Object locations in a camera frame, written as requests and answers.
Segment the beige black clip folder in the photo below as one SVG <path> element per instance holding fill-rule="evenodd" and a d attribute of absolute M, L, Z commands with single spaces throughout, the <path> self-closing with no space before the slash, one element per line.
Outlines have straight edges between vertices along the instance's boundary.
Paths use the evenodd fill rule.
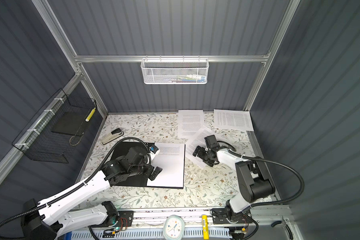
<path fill-rule="evenodd" d="M 115 150 L 112 153 L 111 160 L 116 159 L 117 157 L 120 157 L 120 156 L 125 156 L 128 153 L 129 149 L 132 147 L 141 147 L 141 148 L 146 149 L 148 152 L 148 160 L 147 160 L 146 164 L 152 166 L 152 162 L 153 162 L 154 158 L 152 158 L 150 155 L 149 144 L 153 144 L 153 143 L 147 143 L 146 146 L 144 147 L 142 143 L 122 142 L 118 146 L 116 146 Z M 123 186 L 123 187 L 147 187 L 147 185 L 146 186 Z"/>

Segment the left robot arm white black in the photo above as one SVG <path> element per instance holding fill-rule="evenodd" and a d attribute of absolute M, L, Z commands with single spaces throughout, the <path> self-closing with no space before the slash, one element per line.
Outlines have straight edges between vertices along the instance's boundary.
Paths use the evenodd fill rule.
<path fill-rule="evenodd" d="M 34 200 L 25 204 L 26 208 L 45 208 L 21 218 L 21 227 L 27 240 L 55 240 L 58 237 L 83 227 L 108 227 L 120 230 L 127 225 L 114 204 L 110 201 L 88 210 L 75 211 L 73 208 L 88 198 L 134 176 L 142 176 L 153 181 L 162 171 L 153 167 L 151 161 L 160 152 L 155 145 L 132 147 L 126 155 L 107 161 L 90 178 L 72 187 L 44 199 L 39 203 Z"/>

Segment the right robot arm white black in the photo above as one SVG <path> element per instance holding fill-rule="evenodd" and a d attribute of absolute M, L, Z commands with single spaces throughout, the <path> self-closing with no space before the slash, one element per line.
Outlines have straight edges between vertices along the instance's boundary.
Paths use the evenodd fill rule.
<path fill-rule="evenodd" d="M 217 213 L 215 219 L 226 218 L 229 223 L 237 223 L 244 218 L 245 209 L 250 204 L 275 193 L 275 183 L 265 163 L 238 154 L 235 147 L 218 141 L 214 135 L 204 140 L 206 146 L 192 147 L 192 155 L 209 167 L 223 163 L 235 170 L 239 185 L 239 193 L 227 201 L 224 211 Z"/>

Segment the printed paper sheet under folder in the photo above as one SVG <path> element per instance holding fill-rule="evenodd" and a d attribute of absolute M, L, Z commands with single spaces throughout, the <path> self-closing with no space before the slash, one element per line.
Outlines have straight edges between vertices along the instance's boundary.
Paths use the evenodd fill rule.
<path fill-rule="evenodd" d="M 159 153 L 152 166 L 162 168 L 154 181 L 148 180 L 147 187 L 183 189 L 185 178 L 185 144 L 155 143 Z"/>

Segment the black grey stapler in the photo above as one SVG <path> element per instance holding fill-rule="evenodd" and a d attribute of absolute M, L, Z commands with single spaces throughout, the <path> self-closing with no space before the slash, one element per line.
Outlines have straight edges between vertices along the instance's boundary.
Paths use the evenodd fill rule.
<path fill-rule="evenodd" d="M 123 135 L 124 135 L 124 132 L 120 128 L 116 128 L 116 129 L 112 130 L 109 134 L 105 135 L 101 139 L 101 143 L 103 145 L 106 145 L 106 144 L 122 137 Z"/>

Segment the printed paper sheet far right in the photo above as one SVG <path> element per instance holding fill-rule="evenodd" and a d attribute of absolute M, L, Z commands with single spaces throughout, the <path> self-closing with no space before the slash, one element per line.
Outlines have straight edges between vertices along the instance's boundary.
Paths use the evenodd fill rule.
<path fill-rule="evenodd" d="M 251 114 L 247 111 L 214 109 L 214 124 L 219 129 L 254 131 Z"/>

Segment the white round clock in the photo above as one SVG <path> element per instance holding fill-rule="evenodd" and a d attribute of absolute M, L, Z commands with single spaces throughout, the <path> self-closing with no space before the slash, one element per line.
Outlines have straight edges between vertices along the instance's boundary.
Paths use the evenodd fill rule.
<path fill-rule="evenodd" d="M 167 218 L 163 227 L 163 237 L 165 240 L 181 240 L 185 232 L 185 221 L 176 215 Z"/>

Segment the yellow marker in black basket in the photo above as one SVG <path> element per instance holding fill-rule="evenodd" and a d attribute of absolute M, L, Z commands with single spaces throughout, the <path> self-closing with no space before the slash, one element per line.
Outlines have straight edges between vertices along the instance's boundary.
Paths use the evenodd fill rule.
<path fill-rule="evenodd" d="M 91 118 L 92 118 L 92 116 L 94 115 L 94 113 L 96 112 L 96 107 L 94 107 L 89 113 L 88 113 L 88 115 L 86 116 L 86 118 L 85 118 L 85 121 L 86 122 L 89 122 L 90 120 L 91 120 Z"/>

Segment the yellow glue stick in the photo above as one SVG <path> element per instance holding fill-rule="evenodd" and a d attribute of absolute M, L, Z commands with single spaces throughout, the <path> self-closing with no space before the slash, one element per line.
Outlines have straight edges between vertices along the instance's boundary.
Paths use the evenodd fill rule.
<path fill-rule="evenodd" d="M 202 215 L 202 228 L 203 228 L 203 239 L 209 239 L 209 229 L 208 229 L 208 217 L 207 215 Z"/>

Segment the black handled pliers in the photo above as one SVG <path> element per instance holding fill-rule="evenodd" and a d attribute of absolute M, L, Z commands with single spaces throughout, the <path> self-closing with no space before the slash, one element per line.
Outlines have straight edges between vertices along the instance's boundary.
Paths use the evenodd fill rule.
<path fill-rule="evenodd" d="M 290 227 L 288 226 L 287 222 L 285 220 L 281 220 L 281 221 L 275 221 L 271 224 L 271 227 L 274 228 L 276 226 L 281 226 L 282 228 L 284 228 L 288 234 L 288 237 L 290 240 L 294 239 L 294 234 L 292 232 L 292 230 L 290 229 Z"/>

